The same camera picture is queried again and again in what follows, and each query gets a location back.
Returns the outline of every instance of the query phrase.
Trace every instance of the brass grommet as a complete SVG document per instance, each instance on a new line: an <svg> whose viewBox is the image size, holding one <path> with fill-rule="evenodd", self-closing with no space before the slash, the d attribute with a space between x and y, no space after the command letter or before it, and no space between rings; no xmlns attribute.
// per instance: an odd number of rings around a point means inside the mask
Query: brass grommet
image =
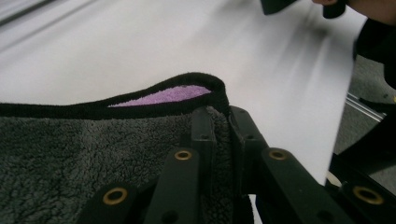
<svg viewBox="0 0 396 224"><path fill-rule="evenodd" d="M360 200L366 203L380 205L384 202L384 198L382 198L380 194L366 187L361 187L361 186L354 187L353 194L355 194L357 198L359 198Z"/></svg>
<svg viewBox="0 0 396 224"><path fill-rule="evenodd" d="M112 193L116 193L119 192L121 193L121 196L118 197L117 199L111 199L110 195ZM128 195L128 191L124 188L114 188L109 190L104 196L103 196L103 203L107 204L107 205L115 205L118 203L122 203L122 201L124 201L126 199L126 196Z"/></svg>
<svg viewBox="0 0 396 224"><path fill-rule="evenodd" d="M192 154L187 150L180 150L175 154L175 158L180 161L187 161L192 157Z"/></svg>
<svg viewBox="0 0 396 224"><path fill-rule="evenodd" d="M288 157L288 155L286 155L286 153L281 150L272 150L270 151L269 155L272 159L277 161L283 161Z"/></svg>

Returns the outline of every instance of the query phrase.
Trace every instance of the black fabric edging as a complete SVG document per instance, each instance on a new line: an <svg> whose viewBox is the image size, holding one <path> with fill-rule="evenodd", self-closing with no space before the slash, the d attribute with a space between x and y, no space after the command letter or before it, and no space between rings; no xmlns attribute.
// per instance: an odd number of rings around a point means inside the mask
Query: black fabric edging
<svg viewBox="0 0 396 224"><path fill-rule="evenodd" d="M211 92L181 102L157 105L109 107L176 86L197 85ZM49 119L142 119L191 113L194 109L211 105L225 116L229 115L229 101L224 83L217 77L203 73L186 73L171 77L142 91L127 93L105 100L76 105L0 104L0 117Z"/></svg>

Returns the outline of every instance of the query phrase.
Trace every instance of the purple fabric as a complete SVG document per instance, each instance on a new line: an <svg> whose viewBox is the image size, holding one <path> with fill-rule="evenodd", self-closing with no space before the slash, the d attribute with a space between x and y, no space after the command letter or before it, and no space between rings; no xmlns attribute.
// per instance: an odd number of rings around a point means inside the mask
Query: purple fabric
<svg viewBox="0 0 396 224"><path fill-rule="evenodd" d="M179 102L188 100L197 96L210 93L205 87L201 86L178 86L164 91L155 92L151 95L144 96L137 100L131 100L125 103L110 105L109 107L132 106L132 105L155 105L168 102Z"/></svg>

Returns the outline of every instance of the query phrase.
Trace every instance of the black handle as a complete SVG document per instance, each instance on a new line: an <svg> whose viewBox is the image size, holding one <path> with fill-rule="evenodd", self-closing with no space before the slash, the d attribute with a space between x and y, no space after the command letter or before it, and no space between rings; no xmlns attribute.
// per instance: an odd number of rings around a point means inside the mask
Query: black handle
<svg viewBox="0 0 396 224"><path fill-rule="evenodd" d="M346 0L338 0L335 4L323 7L323 17L326 19L335 19L346 11Z"/></svg>

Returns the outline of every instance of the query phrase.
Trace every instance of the white table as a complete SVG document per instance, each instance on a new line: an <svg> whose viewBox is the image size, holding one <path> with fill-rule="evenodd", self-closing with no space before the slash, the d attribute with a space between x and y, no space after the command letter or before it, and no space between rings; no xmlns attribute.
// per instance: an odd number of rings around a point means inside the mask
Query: white table
<svg viewBox="0 0 396 224"><path fill-rule="evenodd" d="M0 102L69 105L187 72L222 79L271 147L325 181L365 18L301 0L58 1L0 27Z"/></svg>

